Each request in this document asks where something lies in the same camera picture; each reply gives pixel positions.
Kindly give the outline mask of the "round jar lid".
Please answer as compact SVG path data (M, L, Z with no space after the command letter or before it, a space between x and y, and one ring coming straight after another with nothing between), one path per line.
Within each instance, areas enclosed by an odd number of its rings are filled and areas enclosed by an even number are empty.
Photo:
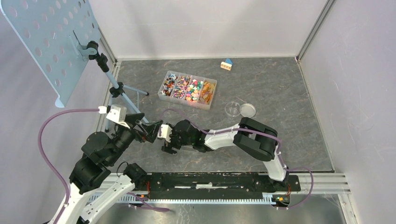
M240 106L240 114L243 117L252 118L256 115L256 108L249 103L244 103Z

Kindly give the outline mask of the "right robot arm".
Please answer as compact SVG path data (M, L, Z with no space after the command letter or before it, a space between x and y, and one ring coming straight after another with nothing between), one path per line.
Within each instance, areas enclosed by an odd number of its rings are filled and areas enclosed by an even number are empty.
M279 159L281 141L275 129L251 118L242 118L232 127L204 130L185 119L176 125L162 124L157 137L164 140L162 150L176 154L181 147L192 147L202 153L223 147L236 146L251 157L262 161L275 190L284 189L288 183L286 166Z

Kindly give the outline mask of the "clear round plastic jar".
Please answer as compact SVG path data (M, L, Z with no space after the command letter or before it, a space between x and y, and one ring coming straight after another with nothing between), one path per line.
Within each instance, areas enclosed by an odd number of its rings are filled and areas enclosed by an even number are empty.
M241 113L241 105L237 102L229 102L225 106L225 112L229 117L237 117Z

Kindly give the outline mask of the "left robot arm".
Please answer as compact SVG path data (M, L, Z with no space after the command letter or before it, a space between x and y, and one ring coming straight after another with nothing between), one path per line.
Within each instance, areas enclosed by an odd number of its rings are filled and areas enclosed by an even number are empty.
M110 175L108 167L116 161L135 140L154 142L163 123L158 120L143 123L143 113L126 114L110 110L106 118L117 130L112 138L105 132L92 133L82 146L83 156L75 164L69 177L62 179L66 194L51 224L94 224L122 196L132 190L141 190L147 184L147 173L137 164L129 164L118 179L93 202L88 200Z

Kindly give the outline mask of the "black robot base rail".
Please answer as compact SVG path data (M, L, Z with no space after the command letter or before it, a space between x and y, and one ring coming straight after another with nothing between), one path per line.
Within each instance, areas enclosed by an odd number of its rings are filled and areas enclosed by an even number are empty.
M148 192L149 199L260 199L264 193L301 191L297 175L278 182L266 173L211 172L147 174L135 191Z

